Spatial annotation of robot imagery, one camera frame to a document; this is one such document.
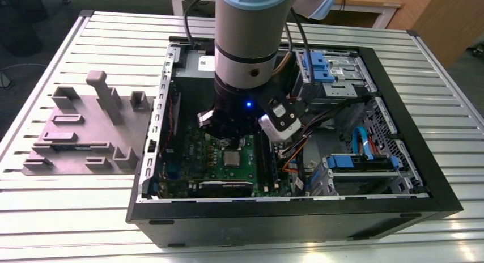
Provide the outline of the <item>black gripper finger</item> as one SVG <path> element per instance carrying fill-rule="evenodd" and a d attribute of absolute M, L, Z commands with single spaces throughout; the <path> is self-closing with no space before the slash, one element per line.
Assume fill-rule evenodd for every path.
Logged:
<path fill-rule="evenodd" d="M 198 114 L 199 128 L 216 138 L 224 137 L 224 113 L 219 109 L 203 111 Z"/>

